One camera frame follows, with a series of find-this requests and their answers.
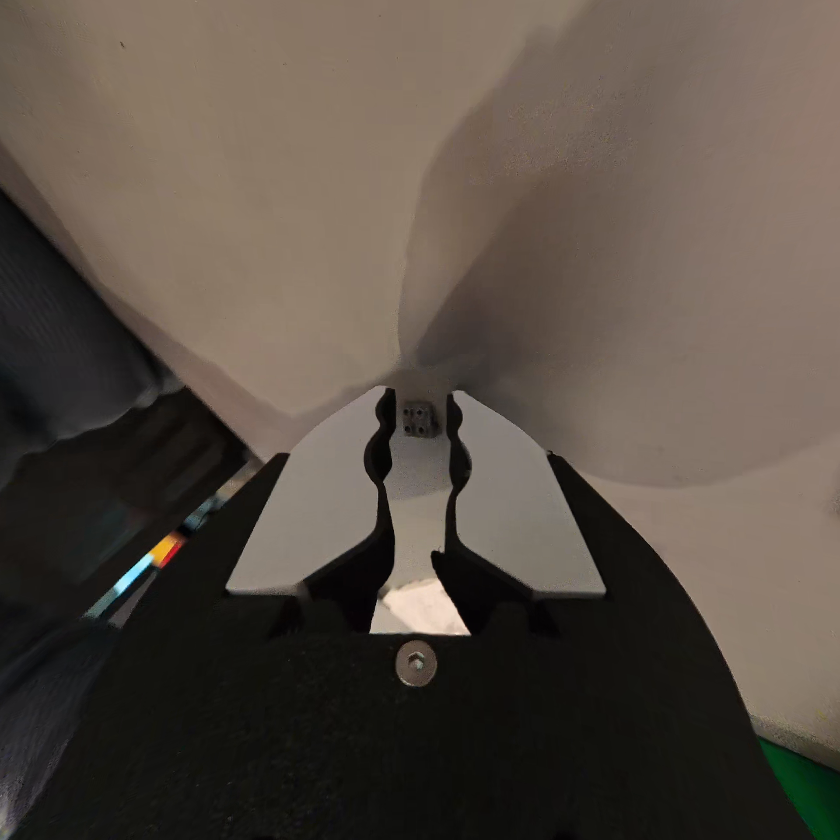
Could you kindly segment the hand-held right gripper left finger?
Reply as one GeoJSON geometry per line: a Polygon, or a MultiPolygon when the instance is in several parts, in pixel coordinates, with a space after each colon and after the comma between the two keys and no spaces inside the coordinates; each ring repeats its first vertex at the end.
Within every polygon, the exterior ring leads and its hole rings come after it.
{"type": "Polygon", "coordinates": [[[231,595],[333,604],[371,630],[395,561],[385,479],[396,394],[378,385],[329,416],[289,454],[226,583],[231,595]]]}

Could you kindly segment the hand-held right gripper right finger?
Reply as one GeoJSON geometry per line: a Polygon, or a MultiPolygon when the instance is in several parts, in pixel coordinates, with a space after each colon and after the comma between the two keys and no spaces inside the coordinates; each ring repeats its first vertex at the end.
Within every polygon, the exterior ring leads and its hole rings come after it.
{"type": "Polygon", "coordinates": [[[433,567],[470,634],[504,605],[549,625],[548,606],[601,600],[606,585],[550,453],[466,392],[446,403],[451,492],[433,567]]]}

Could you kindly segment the dark grey square brick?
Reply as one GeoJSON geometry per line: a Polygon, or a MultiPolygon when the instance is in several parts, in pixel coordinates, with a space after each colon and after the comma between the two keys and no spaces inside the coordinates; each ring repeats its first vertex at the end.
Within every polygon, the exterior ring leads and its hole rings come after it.
{"type": "Polygon", "coordinates": [[[397,412],[397,420],[406,437],[433,439],[439,435],[440,425],[433,402],[404,401],[397,412]]]}

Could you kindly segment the grey desk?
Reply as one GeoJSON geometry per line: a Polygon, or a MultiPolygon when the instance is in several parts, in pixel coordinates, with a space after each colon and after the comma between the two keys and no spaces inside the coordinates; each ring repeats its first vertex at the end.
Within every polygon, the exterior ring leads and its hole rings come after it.
{"type": "Polygon", "coordinates": [[[2,2],[2,185],[263,458],[566,457],[838,765],[838,2],[2,2]]]}

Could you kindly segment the green plastic crate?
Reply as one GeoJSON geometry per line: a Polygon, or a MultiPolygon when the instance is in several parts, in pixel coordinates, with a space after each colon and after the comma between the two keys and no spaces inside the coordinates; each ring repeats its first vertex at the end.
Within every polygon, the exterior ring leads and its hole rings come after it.
{"type": "Polygon", "coordinates": [[[839,838],[839,772],[759,738],[773,773],[816,839],[839,838]]]}

